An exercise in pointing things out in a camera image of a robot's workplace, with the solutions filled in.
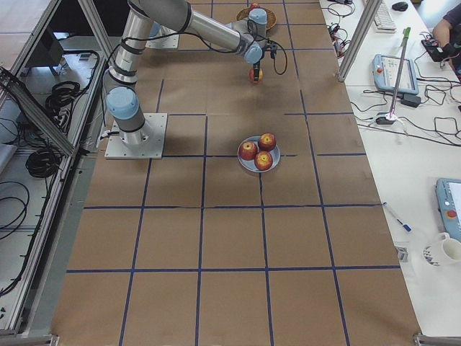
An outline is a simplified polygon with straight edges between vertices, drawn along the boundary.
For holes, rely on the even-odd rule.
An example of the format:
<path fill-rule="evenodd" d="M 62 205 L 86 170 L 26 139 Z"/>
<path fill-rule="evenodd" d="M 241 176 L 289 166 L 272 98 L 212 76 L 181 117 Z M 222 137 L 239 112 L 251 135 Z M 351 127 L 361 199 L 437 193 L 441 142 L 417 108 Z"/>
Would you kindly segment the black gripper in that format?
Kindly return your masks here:
<path fill-rule="evenodd" d="M 278 49 L 277 42 L 270 40 L 270 39 L 264 39 L 262 40 L 261 49 L 262 49 L 261 59 L 265 57 L 266 53 L 269 53 L 269 56 L 272 60 L 276 59 L 277 49 Z M 253 64 L 253 67 L 251 70 L 251 80 L 260 81 L 260 79 L 261 79 L 260 62 L 257 62 Z"/>

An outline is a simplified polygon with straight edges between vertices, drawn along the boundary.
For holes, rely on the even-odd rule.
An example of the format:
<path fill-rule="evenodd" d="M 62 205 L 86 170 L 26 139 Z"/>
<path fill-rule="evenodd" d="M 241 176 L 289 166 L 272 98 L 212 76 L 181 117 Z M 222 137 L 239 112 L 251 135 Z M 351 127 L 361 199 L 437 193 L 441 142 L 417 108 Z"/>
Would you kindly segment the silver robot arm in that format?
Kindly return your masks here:
<path fill-rule="evenodd" d="M 259 6 L 250 7 L 243 19 L 226 25 L 194 10 L 188 1 L 130 1 L 129 7 L 115 62 L 103 79 L 104 103 L 119 127 L 120 140 L 128 146 L 147 141 L 153 132 L 139 105 L 135 85 L 138 63 L 154 24 L 212 43 L 221 53 L 243 56 L 252 65 L 249 78 L 253 83 L 262 79 L 260 62 L 266 51 L 276 49 L 266 37 L 269 15 Z"/>

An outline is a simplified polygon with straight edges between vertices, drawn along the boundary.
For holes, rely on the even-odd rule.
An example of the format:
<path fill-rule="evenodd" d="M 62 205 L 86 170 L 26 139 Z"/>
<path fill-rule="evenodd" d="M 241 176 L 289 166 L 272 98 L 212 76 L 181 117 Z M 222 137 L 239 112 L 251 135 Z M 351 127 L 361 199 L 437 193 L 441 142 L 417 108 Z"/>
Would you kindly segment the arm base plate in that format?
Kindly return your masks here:
<path fill-rule="evenodd" d="M 146 48 L 154 50 L 177 50 L 179 47 L 178 35 L 155 36 L 146 43 Z"/>
<path fill-rule="evenodd" d="M 123 131 L 115 120 L 105 151 L 106 159 L 161 159 L 164 151 L 168 115 L 144 113 L 145 122 L 140 130 Z"/>

